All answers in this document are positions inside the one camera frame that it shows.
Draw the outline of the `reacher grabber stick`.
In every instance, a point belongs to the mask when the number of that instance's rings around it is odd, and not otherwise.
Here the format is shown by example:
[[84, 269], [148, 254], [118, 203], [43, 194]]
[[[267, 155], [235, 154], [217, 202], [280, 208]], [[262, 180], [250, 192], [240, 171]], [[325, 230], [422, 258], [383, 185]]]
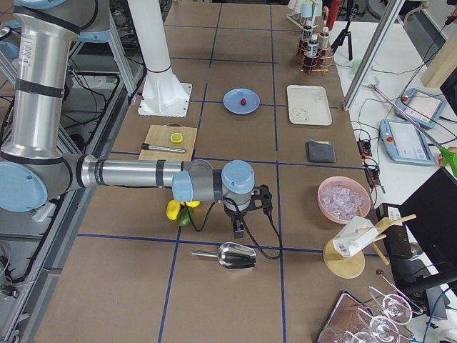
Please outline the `reacher grabber stick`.
[[443, 166], [450, 166], [453, 171], [454, 176], [456, 176], [456, 153], [445, 148], [442, 144], [438, 143], [430, 134], [424, 131], [421, 126], [416, 123], [407, 113], [404, 112], [395, 102], [390, 100], [375, 84], [367, 85], [368, 88], [373, 89], [379, 96], [386, 100], [394, 109], [396, 109], [400, 115], [409, 123], [411, 123], [417, 132], [422, 133], [428, 140], [439, 149], [441, 156], [443, 158]]

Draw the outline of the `blue plate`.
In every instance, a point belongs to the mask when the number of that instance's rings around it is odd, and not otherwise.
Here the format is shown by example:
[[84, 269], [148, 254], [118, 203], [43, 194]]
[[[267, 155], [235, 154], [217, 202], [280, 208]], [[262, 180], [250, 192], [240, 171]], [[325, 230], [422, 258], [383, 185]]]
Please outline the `blue plate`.
[[[241, 106], [240, 100], [246, 99], [247, 104]], [[258, 109], [260, 105], [259, 95], [251, 89], [237, 88], [226, 92], [223, 104], [227, 110], [237, 115], [247, 115]]]

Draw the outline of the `green avocado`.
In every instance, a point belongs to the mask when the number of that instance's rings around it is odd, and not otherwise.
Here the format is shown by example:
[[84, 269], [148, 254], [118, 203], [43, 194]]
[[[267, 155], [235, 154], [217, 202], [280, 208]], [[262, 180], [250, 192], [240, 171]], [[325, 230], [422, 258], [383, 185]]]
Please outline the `green avocado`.
[[180, 227], [191, 225], [194, 219], [194, 210], [191, 207], [183, 207], [178, 214], [177, 223]]

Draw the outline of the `teach pendant far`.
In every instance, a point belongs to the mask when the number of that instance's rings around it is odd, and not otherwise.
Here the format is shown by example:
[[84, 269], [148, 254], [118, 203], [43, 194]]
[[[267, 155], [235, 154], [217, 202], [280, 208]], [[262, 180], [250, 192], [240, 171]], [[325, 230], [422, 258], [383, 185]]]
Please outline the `teach pendant far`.
[[425, 129], [432, 129], [446, 108], [441, 95], [432, 95], [417, 88], [408, 89], [396, 105]]

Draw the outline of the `lemon half slice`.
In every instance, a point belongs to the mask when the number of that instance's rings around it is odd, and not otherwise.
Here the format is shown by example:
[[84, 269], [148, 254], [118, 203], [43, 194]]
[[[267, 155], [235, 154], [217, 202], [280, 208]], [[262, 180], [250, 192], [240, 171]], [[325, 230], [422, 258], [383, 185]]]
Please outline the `lemon half slice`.
[[180, 144], [184, 142], [184, 136], [181, 132], [174, 132], [170, 135], [170, 142], [173, 144]]

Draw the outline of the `pink bowl of ice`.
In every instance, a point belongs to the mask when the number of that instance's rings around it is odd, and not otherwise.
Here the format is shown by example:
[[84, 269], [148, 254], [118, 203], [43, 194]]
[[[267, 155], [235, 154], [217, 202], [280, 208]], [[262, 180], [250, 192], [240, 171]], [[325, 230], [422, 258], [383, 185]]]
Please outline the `pink bowl of ice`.
[[357, 181], [348, 177], [329, 177], [317, 192], [318, 207], [325, 217], [347, 224], [355, 216], [366, 217], [371, 210], [371, 197]]

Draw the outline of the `aluminium frame post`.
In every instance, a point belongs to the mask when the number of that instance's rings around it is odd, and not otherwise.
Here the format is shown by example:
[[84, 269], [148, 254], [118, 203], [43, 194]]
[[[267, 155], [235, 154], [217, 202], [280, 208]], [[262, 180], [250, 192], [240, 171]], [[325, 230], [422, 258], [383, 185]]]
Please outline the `aluminium frame post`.
[[345, 95], [342, 109], [348, 111], [355, 101], [355, 98], [362, 87], [363, 80], [366, 78], [368, 71], [372, 67], [373, 61], [386, 38], [391, 25], [396, 20], [405, 0], [389, 1], [382, 15], [376, 30], [368, 44], [367, 50], [363, 55], [361, 63], [355, 73], [353, 81], [350, 84], [347, 94]]

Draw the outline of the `teach pendant near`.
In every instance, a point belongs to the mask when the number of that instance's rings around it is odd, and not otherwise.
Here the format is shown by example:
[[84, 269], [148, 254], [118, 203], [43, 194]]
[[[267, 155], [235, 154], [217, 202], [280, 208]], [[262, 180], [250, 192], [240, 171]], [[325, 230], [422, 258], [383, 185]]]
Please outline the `teach pendant near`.
[[379, 132], [384, 149], [393, 162], [419, 166], [435, 164], [425, 136], [412, 124], [382, 119], [379, 123]]

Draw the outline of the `cream bear tray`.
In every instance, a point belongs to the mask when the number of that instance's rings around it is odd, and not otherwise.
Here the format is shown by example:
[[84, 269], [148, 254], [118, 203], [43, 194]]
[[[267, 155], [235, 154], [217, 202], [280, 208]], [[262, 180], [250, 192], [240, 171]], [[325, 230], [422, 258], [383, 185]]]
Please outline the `cream bear tray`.
[[322, 86], [289, 85], [286, 88], [288, 119], [292, 124], [330, 126], [331, 111]]

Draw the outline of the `black monitor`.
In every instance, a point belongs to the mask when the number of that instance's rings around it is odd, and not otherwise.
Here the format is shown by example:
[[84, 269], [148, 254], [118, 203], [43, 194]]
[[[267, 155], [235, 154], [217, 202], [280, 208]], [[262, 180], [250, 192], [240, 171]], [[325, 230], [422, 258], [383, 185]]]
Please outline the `black monitor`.
[[402, 217], [416, 215], [399, 227], [410, 230], [438, 270], [437, 274], [427, 277], [407, 276], [407, 268], [412, 265], [405, 263], [406, 245], [402, 241], [406, 233], [391, 227], [384, 244], [393, 258], [401, 291], [412, 295], [442, 284], [456, 287], [456, 178], [441, 167], [401, 205], [379, 205], [377, 217], [387, 217], [391, 209], [399, 210]]

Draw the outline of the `black tripod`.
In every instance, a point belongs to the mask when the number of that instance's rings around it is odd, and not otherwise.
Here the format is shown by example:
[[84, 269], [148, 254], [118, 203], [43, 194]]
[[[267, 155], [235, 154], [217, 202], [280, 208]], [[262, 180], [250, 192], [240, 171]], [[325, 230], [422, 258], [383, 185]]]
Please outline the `black tripod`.
[[340, 34], [336, 37], [335, 41], [331, 45], [332, 53], [335, 54], [336, 51], [338, 50], [338, 48], [340, 46], [343, 46], [345, 39], [347, 39], [348, 60], [349, 61], [353, 61], [353, 48], [352, 48], [350, 25], [351, 25], [353, 17], [356, 15], [357, 11], [358, 11], [358, 6], [354, 4], [354, 0], [347, 1], [346, 26], [340, 32]]

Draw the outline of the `tea bottle white cap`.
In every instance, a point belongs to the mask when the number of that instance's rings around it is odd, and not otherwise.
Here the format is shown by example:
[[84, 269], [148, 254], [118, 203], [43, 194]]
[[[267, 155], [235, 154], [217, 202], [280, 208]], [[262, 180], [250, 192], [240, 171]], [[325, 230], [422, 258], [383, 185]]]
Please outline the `tea bottle white cap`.
[[313, 34], [308, 42], [306, 50], [307, 66], [311, 70], [317, 63], [318, 35]]

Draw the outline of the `steel ice scoop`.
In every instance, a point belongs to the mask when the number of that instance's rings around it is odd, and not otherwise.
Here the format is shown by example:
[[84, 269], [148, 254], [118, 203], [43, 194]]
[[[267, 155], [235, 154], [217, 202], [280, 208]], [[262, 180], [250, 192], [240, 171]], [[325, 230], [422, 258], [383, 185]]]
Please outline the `steel ice scoop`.
[[256, 266], [254, 249], [235, 242], [223, 243], [216, 252], [193, 250], [193, 256], [210, 257], [228, 270], [252, 269]]

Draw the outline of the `green bowl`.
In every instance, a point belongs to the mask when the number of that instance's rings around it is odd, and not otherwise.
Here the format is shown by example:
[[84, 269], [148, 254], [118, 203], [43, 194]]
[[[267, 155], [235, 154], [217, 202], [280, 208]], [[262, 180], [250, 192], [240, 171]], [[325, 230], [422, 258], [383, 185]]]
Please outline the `green bowl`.
[[358, 69], [360, 68], [361, 65], [361, 60], [360, 59], [354, 59], [351, 62], [351, 71], [353, 74], [356, 74]]

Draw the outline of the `round yellow lemon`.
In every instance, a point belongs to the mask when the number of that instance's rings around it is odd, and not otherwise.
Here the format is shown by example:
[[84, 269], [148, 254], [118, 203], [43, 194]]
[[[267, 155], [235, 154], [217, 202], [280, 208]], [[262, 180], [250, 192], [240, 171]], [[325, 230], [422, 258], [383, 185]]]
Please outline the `round yellow lemon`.
[[186, 202], [185, 205], [187, 207], [191, 207], [191, 208], [196, 208], [200, 205], [200, 201], [192, 201], [192, 202]]

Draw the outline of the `steel muddler black tip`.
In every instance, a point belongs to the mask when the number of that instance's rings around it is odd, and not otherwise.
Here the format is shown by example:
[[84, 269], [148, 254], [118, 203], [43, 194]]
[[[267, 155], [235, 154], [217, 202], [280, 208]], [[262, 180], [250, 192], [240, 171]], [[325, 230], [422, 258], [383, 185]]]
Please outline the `steel muddler black tip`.
[[142, 150], [149, 150], [149, 151], [162, 151], [162, 152], [171, 152], [177, 154], [185, 154], [186, 150], [184, 148], [176, 148], [170, 146], [158, 146], [153, 144], [147, 144], [146, 142], [141, 144]]

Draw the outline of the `elongated yellow lemon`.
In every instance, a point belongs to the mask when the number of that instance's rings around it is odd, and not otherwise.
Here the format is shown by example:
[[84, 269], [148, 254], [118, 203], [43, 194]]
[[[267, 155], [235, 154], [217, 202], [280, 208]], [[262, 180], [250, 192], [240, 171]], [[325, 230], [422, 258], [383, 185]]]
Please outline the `elongated yellow lemon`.
[[180, 211], [181, 211], [181, 204], [178, 201], [172, 199], [168, 202], [168, 204], [166, 206], [166, 216], [169, 220], [171, 220], [171, 221], [177, 220]]

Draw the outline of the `teach pendant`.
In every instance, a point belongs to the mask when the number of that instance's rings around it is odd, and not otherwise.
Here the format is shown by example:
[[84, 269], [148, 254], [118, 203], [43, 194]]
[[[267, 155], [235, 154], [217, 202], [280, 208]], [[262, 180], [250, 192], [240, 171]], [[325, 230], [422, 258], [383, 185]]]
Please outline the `teach pendant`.
[[432, 95], [417, 88], [408, 89], [396, 105], [425, 129], [432, 129], [446, 108], [441, 95]]
[[425, 136], [412, 124], [382, 119], [379, 123], [379, 132], [384, 149], [393, 162], [419, 166], [435, 164]]

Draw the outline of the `wine glass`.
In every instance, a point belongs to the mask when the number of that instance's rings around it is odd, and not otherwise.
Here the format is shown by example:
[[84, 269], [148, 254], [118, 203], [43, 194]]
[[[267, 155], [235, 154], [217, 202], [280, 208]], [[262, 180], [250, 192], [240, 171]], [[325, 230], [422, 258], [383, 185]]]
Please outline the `wine glass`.
[[368, 287], [368, 293], [379, 311], [394, 323], [406, 325], [411, 321], [411, 305], [402, 296], [394, 293], [384, 294], [375, 287]]

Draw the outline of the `grey yellow folded cloth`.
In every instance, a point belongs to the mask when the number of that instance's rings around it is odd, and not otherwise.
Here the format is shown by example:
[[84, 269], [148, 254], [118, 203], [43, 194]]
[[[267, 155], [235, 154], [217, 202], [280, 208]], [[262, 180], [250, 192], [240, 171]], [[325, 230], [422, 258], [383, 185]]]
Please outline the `grey yellow folded cloth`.
[[306, 153], [309, 162], [335, 163], [336, 155], [331, 144], [310, 140], [306, 142]]

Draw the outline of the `wooden stand with base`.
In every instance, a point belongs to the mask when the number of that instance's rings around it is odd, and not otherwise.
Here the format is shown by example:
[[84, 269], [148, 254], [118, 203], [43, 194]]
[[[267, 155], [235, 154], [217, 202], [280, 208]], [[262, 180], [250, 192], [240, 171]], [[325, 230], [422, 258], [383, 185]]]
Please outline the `wooden stand with base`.
[[389, 265], [390, 262], [375, 242], [386, 237], [384, 232], [387, 228], [415, 218], [415, 214], [397, 220], [385, 217], [377, 224], [373, 224], [367, 218], [355, 216], [333, 239], [324, 245], [323, 260], [327, 268], [337, 277], [343, 279], [358, 277], [365, 268], [363, 249], [368, 246], [372, 246], [381, 261], [385, 265]]

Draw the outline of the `wooden cutting board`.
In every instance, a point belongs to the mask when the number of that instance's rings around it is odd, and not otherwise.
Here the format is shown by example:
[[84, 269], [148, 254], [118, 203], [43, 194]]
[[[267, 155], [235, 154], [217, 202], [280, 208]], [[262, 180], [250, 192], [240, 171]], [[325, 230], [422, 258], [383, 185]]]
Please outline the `wooden cutting board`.
[[151, 125], [141, 147], [139, 160], [191, 161], [197, 128]]

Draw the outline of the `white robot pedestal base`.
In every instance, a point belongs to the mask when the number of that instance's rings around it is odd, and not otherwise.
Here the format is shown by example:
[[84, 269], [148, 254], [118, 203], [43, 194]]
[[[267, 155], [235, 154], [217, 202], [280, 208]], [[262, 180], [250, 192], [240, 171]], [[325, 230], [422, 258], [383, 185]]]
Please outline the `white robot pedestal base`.
[[192, 85], [181, 83], [172, 70], [159, 2], [131, 0], [128, 5], [146, 67], [139, 114], [184, 118]]

